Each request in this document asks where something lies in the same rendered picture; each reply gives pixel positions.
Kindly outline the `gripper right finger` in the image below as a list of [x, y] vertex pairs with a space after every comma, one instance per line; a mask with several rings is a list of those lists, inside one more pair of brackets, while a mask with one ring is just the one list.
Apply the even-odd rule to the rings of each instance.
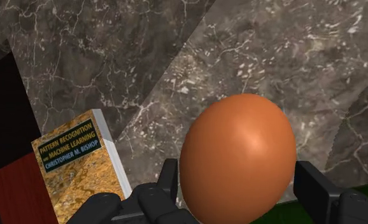
[[337, 187], [311, 162], [295, 163], [293, 191], [315, 224], [368, 224], [368, 196]]

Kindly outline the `dark red wooden cabinet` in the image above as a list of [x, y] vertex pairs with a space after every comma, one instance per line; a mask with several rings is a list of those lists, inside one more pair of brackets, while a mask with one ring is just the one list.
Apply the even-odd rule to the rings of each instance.
[[8, 53], [0, 59], [0, 224], [58, 224], [31, 146], [40, 135]]

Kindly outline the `brown egg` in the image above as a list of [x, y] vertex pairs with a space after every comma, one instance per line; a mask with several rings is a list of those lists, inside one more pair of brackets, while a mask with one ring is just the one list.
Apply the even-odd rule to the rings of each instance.
[[295, 161], [295, 136], [282, 110], [259, 95], [232, 95], [205, 109], [186, 134], [183, 198], [202, 224], [250, 224], [279, 201]]

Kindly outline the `yellow marbled book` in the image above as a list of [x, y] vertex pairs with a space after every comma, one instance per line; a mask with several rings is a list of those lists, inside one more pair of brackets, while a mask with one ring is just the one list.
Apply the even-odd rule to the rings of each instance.
[[92, 195], [132, 188], [101, 109], [90, 109], [35, 139], [32, 148], [57, 221], [67, 224]]

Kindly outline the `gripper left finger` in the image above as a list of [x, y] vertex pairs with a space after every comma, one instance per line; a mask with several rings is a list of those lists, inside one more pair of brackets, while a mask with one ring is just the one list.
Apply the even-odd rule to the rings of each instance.
[[178, 160], [167, 158], [156, 183], [138, 185], [125, 200], [115, 193], [97, 193], [67, 224], [200, 224], [187, 209], [178, 208], [177, 194]]

